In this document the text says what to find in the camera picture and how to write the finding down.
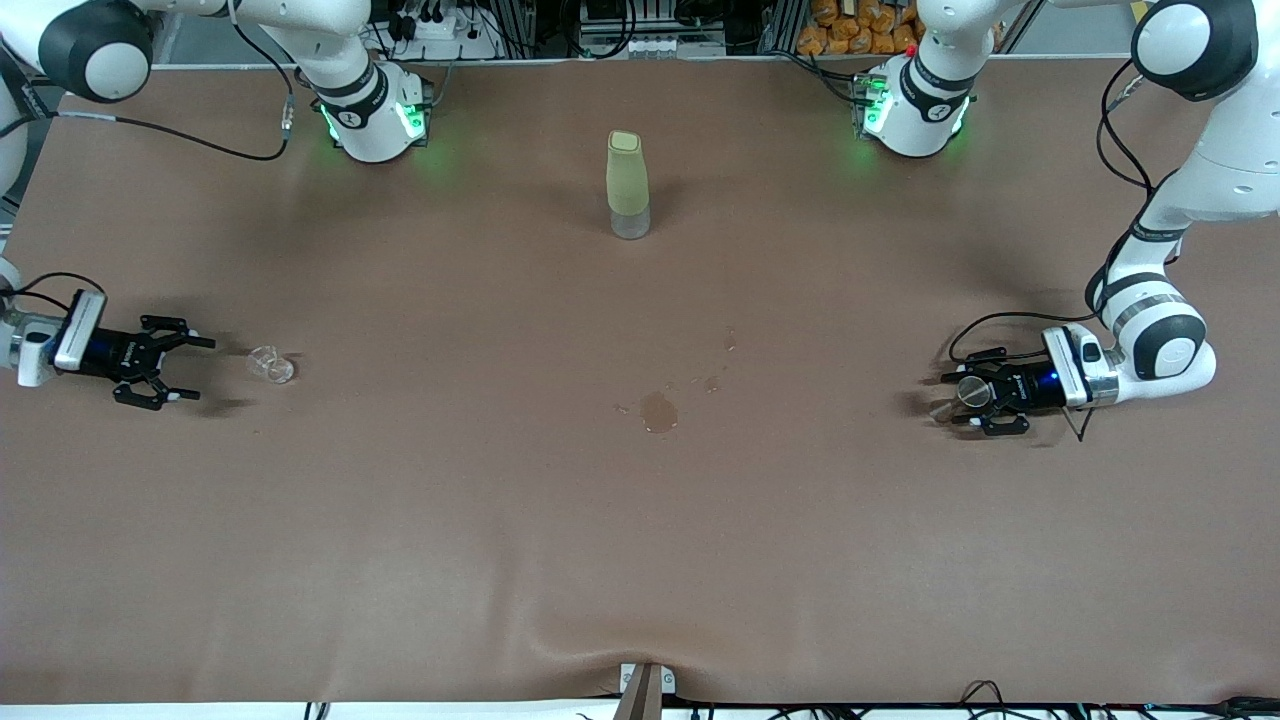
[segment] table surface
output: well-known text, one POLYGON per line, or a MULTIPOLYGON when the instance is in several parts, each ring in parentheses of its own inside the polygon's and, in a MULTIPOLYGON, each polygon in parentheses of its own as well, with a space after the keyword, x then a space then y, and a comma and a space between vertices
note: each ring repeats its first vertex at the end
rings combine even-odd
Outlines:
MULTIPOLYGON (((0 383, 0 698, 584 696, 632 660, 716 701, 1280 694, 1272 220, 1194 228, 1172 272, 1208 388, 1083 445, 927 415, 960 325, 1079 313, 1139 205, 1092 150, 1115 64, 992 63, 928 160, 783 63, 462 68, 376 167, 308 113, 269 164, 58 120, 10 259, 220 350, 169 359, 206 398, 160 414, 0 383), (247 374, 262 343, 294 382, 247 374)), ((268 150, 279 99, 175 72, 119 111, 268 150)), ((1160 176, 1204 111, 1147 87, 1117 124, 1160 176)))

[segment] white bracket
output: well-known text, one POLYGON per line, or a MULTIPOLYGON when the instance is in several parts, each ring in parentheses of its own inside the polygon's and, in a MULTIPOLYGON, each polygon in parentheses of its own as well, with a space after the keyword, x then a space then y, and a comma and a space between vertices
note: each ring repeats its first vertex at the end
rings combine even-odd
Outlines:
MULTIPOLYGON (((662 694, 676 694, 676 673, 662 665, 659 669, 659 678, 662 679, 662 694)), ((618 692, 626 693, 627 684, 631 683, 631 676, 636 671, 635 662, 623 662, 622 671, 618 674, 618 692)))

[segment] brown leather surface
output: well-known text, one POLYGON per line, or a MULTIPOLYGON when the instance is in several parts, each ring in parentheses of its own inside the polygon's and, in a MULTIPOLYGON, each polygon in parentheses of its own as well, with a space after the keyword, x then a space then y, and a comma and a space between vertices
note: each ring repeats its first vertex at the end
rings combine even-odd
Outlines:
MULTIPOLYGON (((1115 65, 993 63, 923 161, 765 63, 463 68, 379 167, 308 113, 271 164, 58 120, 9 258, 221 350, 169 359, 206 398, 160 414, 0 383, 0 698, 582 696, 635 660, 717 701, 1280 694, 1274 222, 1197 227, 1174 268, 1204 391, 1084 445, 925 414, 951 333, 1079 313, 1137 210, 1092 150, 1115 65), (614 128, 644 137, 639 242, 609 233, 614 128), (251 378, 261 343, 300 377, 251 378)), ((276 83, 159 73, 119 111, 268 151, 276 83)), ((1204 110, 1148 87, 1117 124, 1162 176, 1204 110)))

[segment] liquid spill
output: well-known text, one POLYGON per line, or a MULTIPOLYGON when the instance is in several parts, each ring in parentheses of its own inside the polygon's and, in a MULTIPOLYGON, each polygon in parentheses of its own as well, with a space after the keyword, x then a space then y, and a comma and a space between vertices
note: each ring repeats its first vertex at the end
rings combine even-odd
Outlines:
POLYGON ((677 415, 676 406, 660 392, 650 392, 640 401, 640 416, 644 418, 644 429, 650 433, 664 433, 673 429, 677 415))

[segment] pile of potatoes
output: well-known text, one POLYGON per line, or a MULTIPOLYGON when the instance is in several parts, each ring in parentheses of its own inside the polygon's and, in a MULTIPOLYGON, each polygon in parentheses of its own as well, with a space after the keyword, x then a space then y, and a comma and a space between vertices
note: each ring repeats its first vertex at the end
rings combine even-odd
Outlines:
POLYGON ((800 55, 892 55, 924 37, 915 1, 905 8, 879 0, 812 0, 813 23, 800 31, 800 55))

